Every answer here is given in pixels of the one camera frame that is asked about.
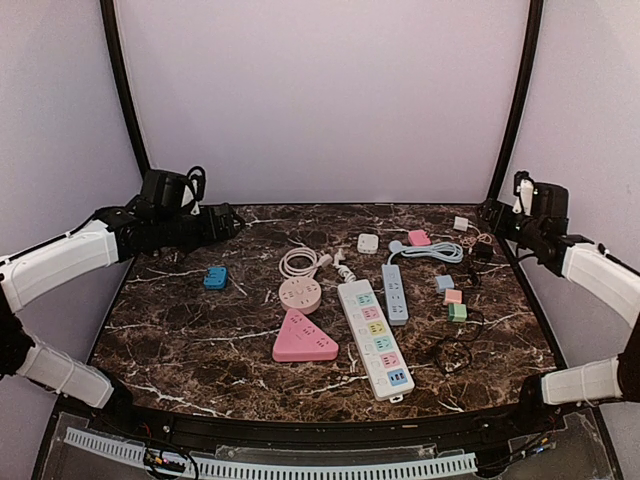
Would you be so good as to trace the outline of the green charger plug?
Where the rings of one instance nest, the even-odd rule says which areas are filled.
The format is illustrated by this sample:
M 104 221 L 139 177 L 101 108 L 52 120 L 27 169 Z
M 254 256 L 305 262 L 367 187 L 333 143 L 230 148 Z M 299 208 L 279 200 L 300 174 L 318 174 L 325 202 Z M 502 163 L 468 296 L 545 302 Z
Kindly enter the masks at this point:
M 448 305 L 448 320 L 454 323 L 465 323 L 468 317 L 467 307 L 463 303 Z

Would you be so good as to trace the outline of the white charger plug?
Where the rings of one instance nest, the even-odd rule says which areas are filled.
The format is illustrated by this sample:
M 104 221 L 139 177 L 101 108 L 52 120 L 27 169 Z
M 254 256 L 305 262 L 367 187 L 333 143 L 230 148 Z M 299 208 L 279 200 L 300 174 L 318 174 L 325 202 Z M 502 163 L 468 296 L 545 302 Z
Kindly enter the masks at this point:
M 453 229 L 456 231 L 466 232 L 471 227 L 470 221 L 466 217 L 455 216 Z

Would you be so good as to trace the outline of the pink triangular power strip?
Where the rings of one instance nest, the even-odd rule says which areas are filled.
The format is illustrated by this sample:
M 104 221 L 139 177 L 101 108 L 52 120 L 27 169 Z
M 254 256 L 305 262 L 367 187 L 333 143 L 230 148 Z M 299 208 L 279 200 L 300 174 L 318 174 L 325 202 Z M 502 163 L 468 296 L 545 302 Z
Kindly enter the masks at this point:
M 272 349 L 276 362 L 320 362 L 335 360 L 339 346 L 323 330 L 296 309 L 286 312 Z

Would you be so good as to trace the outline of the pink cube adapter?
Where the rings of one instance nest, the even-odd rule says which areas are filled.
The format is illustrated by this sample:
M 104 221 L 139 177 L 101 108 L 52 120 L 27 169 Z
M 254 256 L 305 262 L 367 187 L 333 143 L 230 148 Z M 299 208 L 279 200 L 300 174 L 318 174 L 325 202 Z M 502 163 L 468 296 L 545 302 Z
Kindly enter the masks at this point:
M 429 234 L 422 229 L 409 231 L 408 240 L 411 246 L 416 247 L 430 246 L 432 244 Z

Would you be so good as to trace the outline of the blue cube adapter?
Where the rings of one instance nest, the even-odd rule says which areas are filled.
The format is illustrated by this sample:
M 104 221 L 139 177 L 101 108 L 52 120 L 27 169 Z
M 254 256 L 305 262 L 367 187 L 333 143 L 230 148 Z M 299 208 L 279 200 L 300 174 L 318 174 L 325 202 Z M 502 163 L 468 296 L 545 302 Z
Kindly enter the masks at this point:
M 207 290 L 221 290 L 226 287 L 228 280 L 228 269 L 223 266 L 209 267 L 203 280 L 204 288 Z

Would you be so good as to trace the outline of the black frame post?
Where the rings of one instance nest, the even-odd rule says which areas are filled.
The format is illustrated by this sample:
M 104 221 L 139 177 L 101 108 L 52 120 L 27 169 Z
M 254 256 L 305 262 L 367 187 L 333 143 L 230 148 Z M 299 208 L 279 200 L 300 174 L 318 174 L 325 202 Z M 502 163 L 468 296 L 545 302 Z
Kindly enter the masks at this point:
M 486 195 L 487 200 L 497 200 L 504 184 L 506 173 L 515 148 L 524 108 L 528 96 L 536 57 L 544 9 L 543 0 L 530 0 L 525 28 L 523 48 L 516 83 L 505 131 L 496 165 Z
M 143 186 L 145 176 L 151 169 L 151 163 L 146 150 L 145 141 L 143 139 L 136 107 L 134 105 L 134 98 L 129 82 L 124 48 L 117 20 L 116 2 L 112 0 L 100 0 L 99 6 L 116 93 L 131 149 L 134 154 L 136 168 L 141 180 L 140 186 Z

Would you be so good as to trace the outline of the left black frame post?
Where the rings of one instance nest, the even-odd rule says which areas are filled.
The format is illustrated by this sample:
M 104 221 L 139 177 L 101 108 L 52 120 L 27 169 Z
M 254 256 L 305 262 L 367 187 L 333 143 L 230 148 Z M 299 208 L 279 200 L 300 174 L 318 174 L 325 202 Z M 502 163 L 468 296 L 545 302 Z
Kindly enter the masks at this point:
M 141 180 L 140 186 L 143 186 L 145 176 L 151 169 L 151 163 L 146 150 L 145 141 L 143 139 L 136 107 L 134 105 L 134 98 L 129 82 L 124 48 L 117 20 L 116 2 L 112 0 L 100 0 L 99 6 L 116 93 L 131 149 L 134 154 L 136 168 Z

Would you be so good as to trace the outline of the black front rail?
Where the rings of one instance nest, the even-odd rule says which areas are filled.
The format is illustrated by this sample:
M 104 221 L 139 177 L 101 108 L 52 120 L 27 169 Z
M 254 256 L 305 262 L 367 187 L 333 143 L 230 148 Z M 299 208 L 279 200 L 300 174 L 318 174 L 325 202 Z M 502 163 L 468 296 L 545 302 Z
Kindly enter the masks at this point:
M 435 445 L 440 451 L 498 450 L 523 435 L 558 435 L 568 426 L 568 415 L 585 406 L 539 408 L 526 413 L 518 404 L 484 411 L 439 417 L 374 422 L 287 423 L 233 420 L 172 413 L 135 405 L 125 408 L 125 418 L 93 414 L 81 402 L 56 402 L 45 438 L 51 439 L 63 420 L 77 420 L 82 427 L 152 446 L 173 446 L 186 451 L 213 452 L 222 446 L 288 450 L 348 450 Z

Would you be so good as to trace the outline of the white long power strip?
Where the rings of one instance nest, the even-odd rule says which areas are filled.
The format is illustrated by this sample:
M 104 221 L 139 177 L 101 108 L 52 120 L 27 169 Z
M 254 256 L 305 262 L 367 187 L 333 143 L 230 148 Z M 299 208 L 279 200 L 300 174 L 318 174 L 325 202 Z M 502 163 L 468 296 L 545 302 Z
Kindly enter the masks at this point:
M 358 280 L 344 260 L 339 248 L 332 262 L 342 277 L 338 297 L 374 397 L 399 403 L 415 383 L 371 283 Z

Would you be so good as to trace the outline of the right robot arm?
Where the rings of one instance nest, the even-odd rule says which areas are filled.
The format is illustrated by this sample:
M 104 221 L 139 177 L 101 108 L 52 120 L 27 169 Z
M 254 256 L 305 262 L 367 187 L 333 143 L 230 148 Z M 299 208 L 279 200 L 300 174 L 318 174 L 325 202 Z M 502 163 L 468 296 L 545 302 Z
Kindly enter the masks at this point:
M 531 251 L 540 265 L 576 284 L 609 306 L 632 328 L 616 356 L 544 374 L 510 413 L 521 434 L 534 432 L 549 416 L 549 405 L 621 400 L 639 401 L 639 272 L 626 266 L 601 244 L 567 233 L 567 202 L 535 200 L 526 210 L 488 199 L 478 207 L 480 219 L 495 236 Z

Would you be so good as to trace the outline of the blue power strip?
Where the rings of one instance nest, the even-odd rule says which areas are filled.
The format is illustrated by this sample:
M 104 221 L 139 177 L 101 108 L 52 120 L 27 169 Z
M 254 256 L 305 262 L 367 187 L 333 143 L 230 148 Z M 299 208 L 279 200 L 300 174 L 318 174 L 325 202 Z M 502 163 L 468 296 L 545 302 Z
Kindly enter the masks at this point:
M 391 326 L 404 326 L 409 320 L 409 308 L 404 293 L 400 267 L 396 258 L 430 258 L 443 263 L 459 264 L 464 258 L 461 245 L 440 242 L 429 246 L 407 246 L 399 240 L 389 243 L 389 257 L 382 265 L 382 280 L 387 307 L 387 320 Z

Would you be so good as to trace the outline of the round beige power strip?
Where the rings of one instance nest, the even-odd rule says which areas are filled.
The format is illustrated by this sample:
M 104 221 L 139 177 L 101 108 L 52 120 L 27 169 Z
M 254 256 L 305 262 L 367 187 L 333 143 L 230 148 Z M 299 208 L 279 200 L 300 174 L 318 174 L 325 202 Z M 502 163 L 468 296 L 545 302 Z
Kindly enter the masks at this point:
M 285 311 L 296 309 L 303 314 L 316 311 L 321 304 L 321 286 L 309 277 L 295 277 L 285 280 L 278 291 L 281 306 Z

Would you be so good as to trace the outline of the right black frame post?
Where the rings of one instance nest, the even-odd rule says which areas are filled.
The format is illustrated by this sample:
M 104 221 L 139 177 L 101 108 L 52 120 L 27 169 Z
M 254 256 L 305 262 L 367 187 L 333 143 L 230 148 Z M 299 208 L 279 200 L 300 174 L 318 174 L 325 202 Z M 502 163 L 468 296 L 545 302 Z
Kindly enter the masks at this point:
M 486 195 L 487 200 L 497 200 L 504 184 L 506 173 L 515 148 L 524 108 L 528 96 L 536 57 L 544 9 L 543 0 L 530 0 L 525 28 L 523 48 L 516 83 L 505 131 L 496 165 Z

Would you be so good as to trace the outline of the blue charger plug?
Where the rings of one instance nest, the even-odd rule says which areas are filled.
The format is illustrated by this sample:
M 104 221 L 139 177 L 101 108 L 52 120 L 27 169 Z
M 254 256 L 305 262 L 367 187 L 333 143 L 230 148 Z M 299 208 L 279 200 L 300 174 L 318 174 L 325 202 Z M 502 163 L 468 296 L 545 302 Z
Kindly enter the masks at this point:
M 436 291 L 444 293 L 446 290 L 454 289 L 455 283 L 450 275 L 438 275 L 435 277 Z

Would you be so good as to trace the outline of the pink charger plug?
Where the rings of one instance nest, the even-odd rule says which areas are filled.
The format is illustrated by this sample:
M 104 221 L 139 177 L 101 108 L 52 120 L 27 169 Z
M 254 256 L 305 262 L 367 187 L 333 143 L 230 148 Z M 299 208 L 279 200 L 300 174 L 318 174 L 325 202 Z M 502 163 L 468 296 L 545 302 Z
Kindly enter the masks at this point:
M 463 292 L 457 289 L 446 289 L 444 291 L 444 305 L 450 304 L 462 304 L 463 303 Z

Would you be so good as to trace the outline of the white square adapter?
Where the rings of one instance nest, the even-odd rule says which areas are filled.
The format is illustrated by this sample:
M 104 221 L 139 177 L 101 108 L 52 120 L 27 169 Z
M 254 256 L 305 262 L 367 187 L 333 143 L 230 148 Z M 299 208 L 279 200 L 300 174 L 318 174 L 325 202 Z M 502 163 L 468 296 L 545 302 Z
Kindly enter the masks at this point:
M 379 248 L 379 237 L 376 234 L 361 233 L 356 247 L 361 254 L 376 254 Z

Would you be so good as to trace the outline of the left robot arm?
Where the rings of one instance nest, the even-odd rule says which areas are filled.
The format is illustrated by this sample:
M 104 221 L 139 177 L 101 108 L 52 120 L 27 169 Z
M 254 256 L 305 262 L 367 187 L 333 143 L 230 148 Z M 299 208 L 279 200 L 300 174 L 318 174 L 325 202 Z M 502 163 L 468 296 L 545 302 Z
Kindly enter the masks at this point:
M 97 210 L 80 227 L 1 259 L 1 374 L 21 376 L 102 410 L 120 436 L 141 427 L 128 391 L 106 373 L 27 333 L 17 314 L 30 302 L 91 271 L 165 247 L 190 253 L 232 239 L 245 222 L 227 203 L 168 215 L 133 208 Z

